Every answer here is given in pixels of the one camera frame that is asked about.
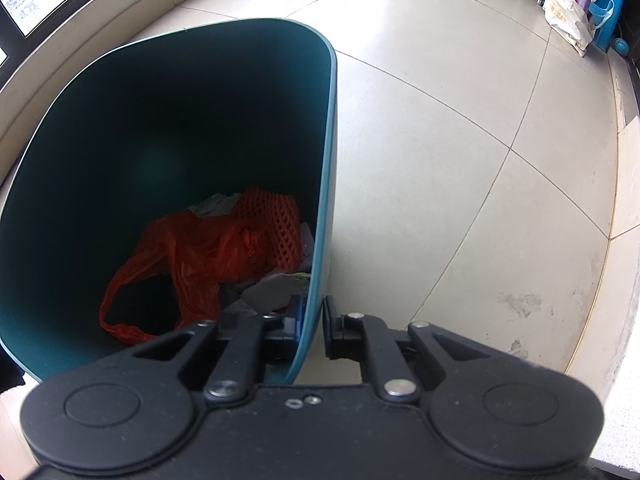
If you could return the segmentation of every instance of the trash can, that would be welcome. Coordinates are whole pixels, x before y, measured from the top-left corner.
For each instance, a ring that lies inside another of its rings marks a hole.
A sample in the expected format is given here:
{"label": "trash can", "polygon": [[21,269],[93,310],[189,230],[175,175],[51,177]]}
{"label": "trash can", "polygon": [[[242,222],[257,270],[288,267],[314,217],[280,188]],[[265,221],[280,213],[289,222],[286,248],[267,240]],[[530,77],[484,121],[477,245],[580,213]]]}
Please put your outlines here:
{"label": "trash can", "polygon": [[44,380],[118,351],[105,287],[151,220],[248,186],[293,195],[315,247],[298,373],[318,324],[335,189],[336,59],[291,20],[122,46],[55,99],[0,218],[0,340]]}

